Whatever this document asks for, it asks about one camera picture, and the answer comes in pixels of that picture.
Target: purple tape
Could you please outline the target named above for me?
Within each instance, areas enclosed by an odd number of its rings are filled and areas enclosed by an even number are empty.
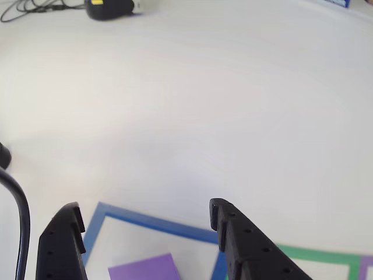
[[[373,266],[373,257],[361,257],[359,280],[367,280],[368,268]]]

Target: purple block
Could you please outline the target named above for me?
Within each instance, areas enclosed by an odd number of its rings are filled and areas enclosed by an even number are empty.
[[[171,254],[109,268],[111,280],[180,280]]]

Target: black cable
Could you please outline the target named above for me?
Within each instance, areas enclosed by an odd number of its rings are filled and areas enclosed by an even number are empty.
[[[56,1],[59,0],[45,0],[42,4],[37,4],[35,0],[15,0],[14,3],[12,3],[0,16],[0,22],[11,22],[15,19],[21,18],[22,16],[26,16],[29,13],[44,13],[44,12],[50,12],[50,11],[62,11],[67,9],[84,9],[84,4],[75,5],[75,6],[69,6],[67,5],[64,0],[61,0],[61,4],[54,4]],[[30,3],[33,7],[31,8],[29,5],[29,8],[27,7],[27,4]],[[15,7],[16,10],[20,13],[22,13],[19,16],[16,16],[11,19],[5,20],[5,15],[13,8]]]
[[[2,183],[14,196],[19,212],[20,239],[16,267],[16,280],[24,280],[26,272],[27,255],[30,243],[30,210],[26,196],[20,185],[3,168],[0,167],[0,183]]]

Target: computer mouse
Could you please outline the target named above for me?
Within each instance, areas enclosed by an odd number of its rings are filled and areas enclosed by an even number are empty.
[[[108,20],[141,13],[139,0],[85,0],[87,14],[92,19]]]

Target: white table surface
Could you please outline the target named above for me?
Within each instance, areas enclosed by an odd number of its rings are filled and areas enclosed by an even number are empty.
[[[372,21],[307,0],[145,7],[0,24],[0,141],[30,204],[26,279],[71,201],[86,226],[104,201],[208,228],[223,197],[276,242],[373,254]],[[19,221],[3,188],[0,200],[12,279]]]

